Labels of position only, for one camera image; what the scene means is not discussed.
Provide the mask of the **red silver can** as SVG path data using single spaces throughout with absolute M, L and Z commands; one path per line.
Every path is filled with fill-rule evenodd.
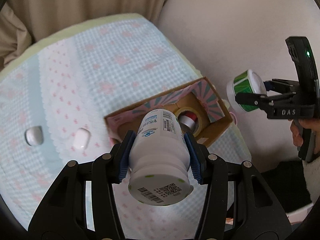
M 193 132 L 196 127 L 197 116 L 191 111 L 185 111 L 179 115 L 178 121 L 184 131 Z

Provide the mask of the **clear tape roll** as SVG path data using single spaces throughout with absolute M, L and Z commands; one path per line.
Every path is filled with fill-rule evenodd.
M 174 113 L 183 132 L 192 132 L 196 137 L 210 125 L 207 113 L 202 108 L 182 107 Z

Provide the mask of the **cardboard box with pink flaps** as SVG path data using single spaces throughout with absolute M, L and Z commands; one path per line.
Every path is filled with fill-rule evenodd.
M 185 112 L 193 113 L 196 116 L 193 135 L 207 147 L 233 122 L 212 83 L 202 77 L 105 116 L 109 137 L 122 141 L 127 130 L 137 132 L 143 117 L 158 108 L 169 110 L 177 117 Z

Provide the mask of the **grey black cosmetic jar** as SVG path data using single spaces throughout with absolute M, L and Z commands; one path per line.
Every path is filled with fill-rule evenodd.
M 41 126 L 33 126 L 24 133 L 25 141 L 29 146 L 39 146 L 44 142 L 43 131 Z

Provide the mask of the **white earbuds case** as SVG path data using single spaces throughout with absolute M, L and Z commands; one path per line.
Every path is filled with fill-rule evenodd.
M 73 147 L 76 150 L 85 150 L 89 144 L 90 138 L 90 131 L 84 128 L 79 128 L 74 135 Z

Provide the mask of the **green jar white lid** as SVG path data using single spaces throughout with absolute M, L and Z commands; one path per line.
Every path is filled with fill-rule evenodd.
M 257 106 L 238 104 L 235 96 L 238 93 L 267 94 L 265 85 L 260 76 L 251 69 L 248 69 L 229 81 L 226 86 L 227 97 L 231 107 L 237 113 L 247 113 L 258 109 Z

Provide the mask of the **white vitamin bottle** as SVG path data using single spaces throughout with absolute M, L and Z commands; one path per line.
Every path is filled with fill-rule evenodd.
M 192 193 L 190 155 L 176 116 L 166 109 L 146 114 L 129 155 L 129 193 L 152 206 L 176 204 Z

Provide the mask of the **beige sofa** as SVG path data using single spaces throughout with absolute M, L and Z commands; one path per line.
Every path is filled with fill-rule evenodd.
M 263 80 L 296 79 L 289 36 L 307 37 L 319 60 L 315 0 L 167 0 L 158 27 L 221 96 L 247 69 Z

